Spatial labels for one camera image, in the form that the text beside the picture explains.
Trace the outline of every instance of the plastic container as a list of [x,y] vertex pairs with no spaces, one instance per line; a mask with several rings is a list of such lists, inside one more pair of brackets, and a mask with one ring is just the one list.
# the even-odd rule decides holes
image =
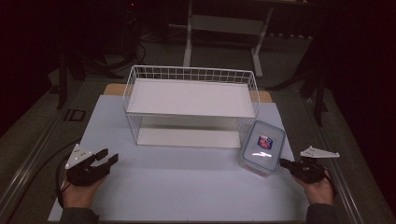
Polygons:
[[242,147],[239,162],[255,174],[267,176],[276,170],[284,142],[284,130],[256,120]]

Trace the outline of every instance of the floor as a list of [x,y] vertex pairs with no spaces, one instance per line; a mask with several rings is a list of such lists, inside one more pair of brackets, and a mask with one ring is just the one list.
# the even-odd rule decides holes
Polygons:
[[[144,62],[181,66],[184,34],[182,31],[174,34],[167,43],[147,35],[141,42],[146,51]],[[260,53],[264,78],[257,80],[259,89],[265,90],[265,87],[291,77],[309,42],[310,39],[299,37],[267,36]],[[143,48],[139,48],[138,55],[143,55]],[[109,55],[108,59],[117,60],[118,57]],[[233,45],[221,40],[208,43],[200,38],[193,39],[191,66],[253,70],[246,45]],[[47,222],[56,198],[53,189],[57,163],[71,150],[73,142],[84,134],[95,103],[106,85],[126,82],[126,79],[109,79],[90,69],[87,71],[88,76],[83,82],[70,78],[68,101],[62,110],[56,109],[57,95],[47,93],[0,139],[1,223],[6,223],[10,216],[9,223]],[[130,66],[127,66],[116,72],[127,77],[129,71]],[[57,71],[50,74],[54,82],[56,75]],[[301,85],[300,82],[281,91],[270,92],[296,159],[299,152],[309,146],[341,154],[339,159],[321,161],[331,168],[339,186],[336,207],[341,223],[396,223],[332,93],[325,92],[324,102],[328,111],[322,113],[323,127],[320,128],[312,117],[315,96],[301,98],[298,94]],[[75,121],[68,110],[76,114],[85,113],[85,117]],[[63,150],[50,158],[60,149]]]

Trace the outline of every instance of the white metal table leg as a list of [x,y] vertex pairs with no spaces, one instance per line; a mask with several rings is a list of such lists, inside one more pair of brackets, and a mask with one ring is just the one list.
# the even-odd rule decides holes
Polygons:
[[191,50],[192,50],[192,44],[191,44],[191,17],[192,17],[192,0],[189,1],[189,18],[187,20],[187,44],[186,44],[186,50],[184,51],[184,62],[183,62],[183,67],[190,67],[191,63]]
[[262,30],[259,34],[259,42],[257,43],[256,48],[251,49],[251,57],[253,59],[254,70],[257,78],[262,77],[262,65],[260,64],[259,52],[260,48],[262,47],[262,41],[265,38],[265,33],[267,31],[273,11],[273,7],[268,8],[267,16],[265,18],[265,21],[262,23]]

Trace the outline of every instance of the person's left hand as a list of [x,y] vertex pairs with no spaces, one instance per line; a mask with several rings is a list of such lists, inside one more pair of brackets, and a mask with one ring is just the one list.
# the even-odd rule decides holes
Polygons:
[[92,205],[93,196],[105,179],[106,177],[103,177],[90,186],[80,187],[74,185],[69,186],[70,183],[65,180],[63,189],[67,189],[63,193],[64,208],[90,208]]

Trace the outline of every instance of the human hand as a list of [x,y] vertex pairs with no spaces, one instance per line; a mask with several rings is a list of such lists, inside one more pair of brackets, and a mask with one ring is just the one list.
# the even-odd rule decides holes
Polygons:
[[106,177],[103,177],[90,186],[75,186],[65,180],[63,187],[64,208],[90,208],[93,196],[105,179]]
[[[325,172],[326,176],[330,176],[328,171]],[[326,178],[323,178],[318,183],[307,184],[303,180],[291,176],[299,185],[304,188],[305,195],[309,204],[326,203],[332,205],[333,191],[332,184]]]

